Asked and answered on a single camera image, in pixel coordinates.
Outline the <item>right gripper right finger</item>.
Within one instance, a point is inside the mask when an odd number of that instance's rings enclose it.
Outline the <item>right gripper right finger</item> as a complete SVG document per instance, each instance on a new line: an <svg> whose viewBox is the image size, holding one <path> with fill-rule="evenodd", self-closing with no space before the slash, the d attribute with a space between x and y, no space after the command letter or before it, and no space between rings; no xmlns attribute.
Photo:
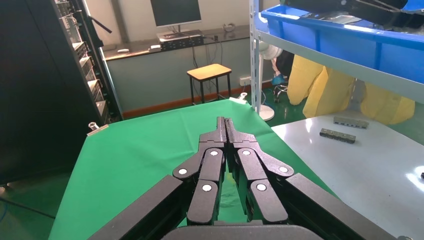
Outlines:
<svg viewBox="0 0 424 240"><path fill-rule="evenodd" d="M225 128L228 169L247 220L287 223L289 215L273 187L294 175L294 169L264 152L253 134L236 130L231 118L225 119Z"/></svg>

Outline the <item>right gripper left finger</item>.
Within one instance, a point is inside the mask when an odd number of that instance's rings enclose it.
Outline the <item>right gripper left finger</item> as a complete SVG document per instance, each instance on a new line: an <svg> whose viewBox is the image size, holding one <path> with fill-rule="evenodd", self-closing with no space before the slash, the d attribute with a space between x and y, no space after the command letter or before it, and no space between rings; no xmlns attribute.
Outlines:
<svg viewBox="0 0 424 240"><path fill-rule="evenodd" d="M219 215L222 183L226 171L227 131L225 118L216 119L216 129L199 136L197 152L178 165L172 175L183 181L188 226L212 225Z"/></svg>

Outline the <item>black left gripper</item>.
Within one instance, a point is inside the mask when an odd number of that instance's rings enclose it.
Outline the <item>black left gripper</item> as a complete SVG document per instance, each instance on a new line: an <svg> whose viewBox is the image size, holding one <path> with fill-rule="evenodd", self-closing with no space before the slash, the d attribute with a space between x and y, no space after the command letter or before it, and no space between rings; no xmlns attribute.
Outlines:
<svg viewBox="0 0 424 240"><path fill-rule="evenodd" d="M283 0L282 5L314 14L345 12L374 24L418 29L424 15L403 10L407 0Z"/></svg>

